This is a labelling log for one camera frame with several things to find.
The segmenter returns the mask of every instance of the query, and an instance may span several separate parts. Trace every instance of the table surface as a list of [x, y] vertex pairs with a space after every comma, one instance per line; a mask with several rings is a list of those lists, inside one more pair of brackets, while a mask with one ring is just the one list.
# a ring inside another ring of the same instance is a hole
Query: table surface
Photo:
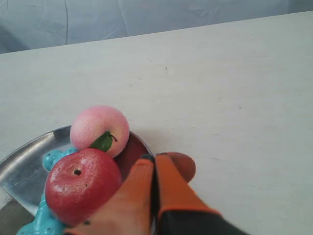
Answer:
[[109, 104], [154, 153], [192, 156], [192, 188], [227, 220], [310, 234], [312, 28], [304, 12], [2, 54], [0, 158]]

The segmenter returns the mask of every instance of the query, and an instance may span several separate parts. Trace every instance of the metal plate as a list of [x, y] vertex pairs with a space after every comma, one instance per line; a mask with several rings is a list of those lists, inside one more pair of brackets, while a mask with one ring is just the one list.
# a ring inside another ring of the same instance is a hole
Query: metal plate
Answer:
[[[43, 168], [43, 156], [53, 149], [64, 151], [70, 148], [69, 131], [70, 126], [66, 126], [39, 136], [0, 163], [0, 186], [32, 215], [36, 214], [48, 176], [48, 172]], [[115, 158], [123, 180], [131, 166], [144, 153], [151, 152], [147, 145], [131, 132], [125, 149]]]

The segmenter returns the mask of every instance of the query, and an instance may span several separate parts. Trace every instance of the red apple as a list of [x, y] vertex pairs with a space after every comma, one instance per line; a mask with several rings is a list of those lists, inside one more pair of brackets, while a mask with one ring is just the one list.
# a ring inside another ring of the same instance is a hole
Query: red apple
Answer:
[[70, 141], [76, 149], [97, 148], [112, 158], [125, 148], [129, 125], [121, 111], [108, 105], [97, 105], [78, 115], [70, 130]]
[[105, 152], [87, 148], [60, 159], [45, 183], [53, 214], [76, 226], [108, 201], [122, 184], [121, 172]]

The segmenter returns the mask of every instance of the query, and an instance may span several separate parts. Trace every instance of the blue toy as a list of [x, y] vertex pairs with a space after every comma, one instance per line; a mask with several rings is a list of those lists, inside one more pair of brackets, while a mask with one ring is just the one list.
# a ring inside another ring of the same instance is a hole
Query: blue toy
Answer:
[[[77, 150], [73, 147], [64, 152], [52, 150], [44, 155], [43, 167], [47, 171], [51, 171], [52, 167], [62, 157], [75, 152], [77, 152]], [[45, 194], [43, 194], [34, 221], [22, 227], [17, 235], [62, 235], [64, 228], [65, 225], [53, 217], [45, 201]]]

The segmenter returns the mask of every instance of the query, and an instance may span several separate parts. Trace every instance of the pink peach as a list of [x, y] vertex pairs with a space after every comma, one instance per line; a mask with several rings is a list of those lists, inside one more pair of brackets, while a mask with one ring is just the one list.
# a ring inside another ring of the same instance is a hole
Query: pink peach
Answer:
[[88, 148], [104, 133], [112, 137], [112, 145], [106, 151], [112, 158], [125, 148], [129, 137], [129, 125], [118, 109], [97, 105], [78, 115], [70, 130], [70, 141], [78, 150]]

